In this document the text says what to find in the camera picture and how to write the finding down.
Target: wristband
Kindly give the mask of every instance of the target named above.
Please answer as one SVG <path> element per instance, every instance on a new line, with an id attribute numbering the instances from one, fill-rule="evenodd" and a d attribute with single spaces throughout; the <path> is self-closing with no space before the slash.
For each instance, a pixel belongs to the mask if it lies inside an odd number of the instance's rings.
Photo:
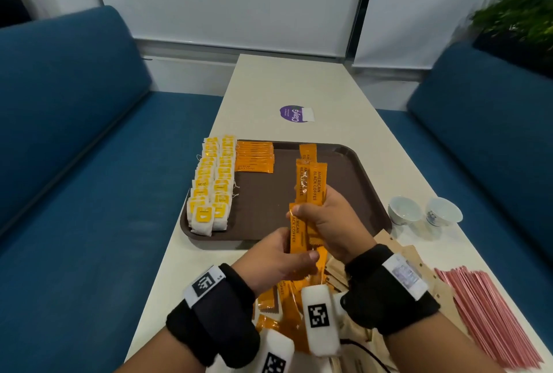
<path id="1" fill-rule="evenodd" d="M 204 366 L 220 354 L 228 367 L 241 368 L 259 349 L 251 321 L 254 301 L 253 291 L 229 265 L 211 267 L 186 289 L 166 326 Z"/>
<path id="2" fill-rule="evenodd" d="M 438 312 L 440 305 L 424 280 L 412 267 L 401 265 L 401 258 L 378 244 L 346 265 L 349 292 L 341 304 L 355 323 L 386 336 Z M 391 269 L 396 259 L 399 273 Z"/>

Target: blue cushion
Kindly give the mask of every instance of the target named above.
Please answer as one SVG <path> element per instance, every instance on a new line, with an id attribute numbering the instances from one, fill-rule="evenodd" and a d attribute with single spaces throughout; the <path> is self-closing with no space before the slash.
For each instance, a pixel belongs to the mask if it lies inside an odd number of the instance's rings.
<path id="1" fill-rule="evenodd" d="M 127 354 L 220 97 L 146 97 L 0 242 L 0 371 Z"/>
<path id="2" fill-rule="evenodd" d="M 553 261 L 553 81 L 458 43 L 408 109 Z"/>
<path id="3" fill-rule="evenodd" d="M 151 80 L 109 6 L 4 28 L 0 51 L 1 235 Z"/>
<path id="4" fill-rule="evenodd" d="M 403 111 L 378 113 L 441 197 L 463 211 L 461 228 L 536 333 L 553 351 L 553 272 L 503 216 L 487 193 L 436 139 Z"/>

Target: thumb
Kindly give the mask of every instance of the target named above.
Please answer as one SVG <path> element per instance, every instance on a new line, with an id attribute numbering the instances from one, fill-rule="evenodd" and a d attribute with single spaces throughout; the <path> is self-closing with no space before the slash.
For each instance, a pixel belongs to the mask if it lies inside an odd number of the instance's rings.
<path id="1" fill-rule="evenodd" d="M 292 214 L 300 219 L 306 219 L 313 223 L 318 223 L 321 218 L 322 207 L 311 203 L 295 205 Z"/>
<path id="2" fill-rule="evenodd" d="M 317 251 L 300 252 L 299 254 L 286 254 L 286 256 L 286 269 L 288 272 L 315 267 L 315 264 L 320 257 Z"/>

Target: white table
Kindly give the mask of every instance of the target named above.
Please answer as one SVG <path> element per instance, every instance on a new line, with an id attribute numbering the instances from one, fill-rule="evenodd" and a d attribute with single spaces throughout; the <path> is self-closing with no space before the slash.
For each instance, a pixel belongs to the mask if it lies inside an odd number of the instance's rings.
<path id="1" fill-rule="evenodd" d="M 280 117 L 286 105 L 310 107 L 313 123 L 292 123 Z M 239 139 L 334 143 L 353 149 L 386 207 L 391 197 L 405 195 L 421 207 L 435 197 L 407 153 L 348 71 L 335 63 L 241 55 L 221 104 L 211 135 Z M 449 270 L 466 265 L 490 273 L 510 309 L 553 372 L 553 357 L 499 284 L 463 231 L 455 226 L 432 232 L 419 223 L 394 234 L 403 245 L 416 245 L 431 267 Z M 232 263 L 244 250 L 239 243 L 191 241 L 176 221 L 156 280 L 127 357 L 162 328 L 167 314 L 181 301 L 183 289 L 212 264 Z"/>

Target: plant pot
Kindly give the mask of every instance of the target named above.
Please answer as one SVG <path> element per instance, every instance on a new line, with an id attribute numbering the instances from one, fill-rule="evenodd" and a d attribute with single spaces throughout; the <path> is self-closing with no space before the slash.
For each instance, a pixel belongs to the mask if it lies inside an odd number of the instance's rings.
<path id="1" fill-rule="evenodd" d="M 519 40 L 515 34 L 480 33 L 473 44 L 474 48 L 499 57 L 509 63 L 553 78 L 553 48 Z"/>
<path id="2" fill-rule="evenodd" d="M 27 21 L 31 21 L 31 17 L 21 0 L 0 0 L 0 27 Z"/>

